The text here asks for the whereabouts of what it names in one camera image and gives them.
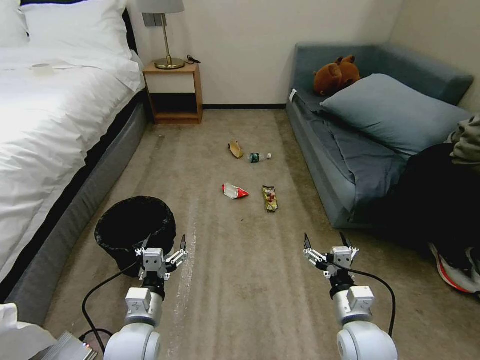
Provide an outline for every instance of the white pillow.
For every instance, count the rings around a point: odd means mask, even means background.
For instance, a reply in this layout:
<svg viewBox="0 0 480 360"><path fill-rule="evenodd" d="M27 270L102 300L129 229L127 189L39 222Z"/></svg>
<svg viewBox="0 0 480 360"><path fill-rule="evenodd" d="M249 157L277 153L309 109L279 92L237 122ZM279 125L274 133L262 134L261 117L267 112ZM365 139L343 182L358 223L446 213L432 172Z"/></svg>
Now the white pillow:
<svg viewBox="0 0 480 360"><path fill-rule="evenodd" d="M122 14L127 0L23 0L30 46L95 49L131 59Z"/></svg>
<svg viewBox="0 0 480 360"><path fill-rule="evenodd" d="M0 0L0 48L18 47L28 42L20 0Z"/></svg>

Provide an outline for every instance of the teddy bear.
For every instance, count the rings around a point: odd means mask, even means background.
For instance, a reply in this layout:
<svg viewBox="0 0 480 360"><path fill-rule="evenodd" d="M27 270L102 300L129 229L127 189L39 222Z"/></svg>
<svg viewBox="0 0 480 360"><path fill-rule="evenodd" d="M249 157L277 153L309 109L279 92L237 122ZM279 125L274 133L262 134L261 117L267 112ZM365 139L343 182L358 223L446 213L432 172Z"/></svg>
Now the teddy bear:
<svg viewBox="0 0 480 360"><path fill-rule="evenodd" d="M339 57L335 62L314 72L313 90L321 96L332 96L360 80L355 56Z"/></svg>

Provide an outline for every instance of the lamp stand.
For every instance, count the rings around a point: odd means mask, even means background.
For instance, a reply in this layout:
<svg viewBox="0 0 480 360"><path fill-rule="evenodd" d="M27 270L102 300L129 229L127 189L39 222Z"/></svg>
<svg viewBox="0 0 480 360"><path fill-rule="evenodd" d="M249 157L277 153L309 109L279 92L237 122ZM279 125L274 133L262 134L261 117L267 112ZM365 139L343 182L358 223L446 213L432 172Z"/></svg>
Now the lamp stand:
<svg viewBox="0 0 480 360"><path fill-rule="evenodd" d="M163 70L180 69L185 66L185 61L170 56L169 39L167 38L167 18L165 14L160 14L163 27L163 37L165 38L166 57L155 60L155 67Z"/></svg>

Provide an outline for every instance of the gray jacket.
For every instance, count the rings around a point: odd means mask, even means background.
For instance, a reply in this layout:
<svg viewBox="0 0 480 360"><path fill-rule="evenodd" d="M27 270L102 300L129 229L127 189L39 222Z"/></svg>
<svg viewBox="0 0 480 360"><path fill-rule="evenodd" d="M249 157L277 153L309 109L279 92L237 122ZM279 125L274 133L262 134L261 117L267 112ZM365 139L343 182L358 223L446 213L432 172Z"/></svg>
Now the gray jacket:
<svg viewBox="0 0 480 360"><path fill-rule="evenodd" d="M448 143L453 143L452 163L466 165L480 174L480 114L460 121Z"/></svg>

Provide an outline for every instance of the beige carpet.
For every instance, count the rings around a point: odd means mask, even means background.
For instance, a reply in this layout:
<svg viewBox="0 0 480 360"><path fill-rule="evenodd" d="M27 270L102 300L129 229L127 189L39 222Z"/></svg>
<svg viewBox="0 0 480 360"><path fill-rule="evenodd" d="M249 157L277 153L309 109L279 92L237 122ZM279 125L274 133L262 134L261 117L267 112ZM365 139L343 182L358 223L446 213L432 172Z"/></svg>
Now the beige carpet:
<svg viewBox="0 0 480 360"><path fill-rule="evenodd" d="M249 164L227 149L272 159ZM230 200L230 182L250 196ZM267 213L262 185L275 186L279 210ZM161 359L339 359L339 326L330 285L303 257L307 232L319 251L340 245L283 110L210 110L201 125L152 126L111 193L78 240L58 284L45 327L79 336L88 329L81 303L114 274L115 262L94 240L99 217L116 202L146 195L164 200L186 234L191 258L166 285ZM374 273L397 295L393 338L401 359L478 359L479 304L447 287L432 261L361 231L346 231L360 248L355 268ZM387 329L391 302L384 287L358 276L377 297L375 323ZM120 277L92 296L100 328L118 331L127 289Z"/></svg>

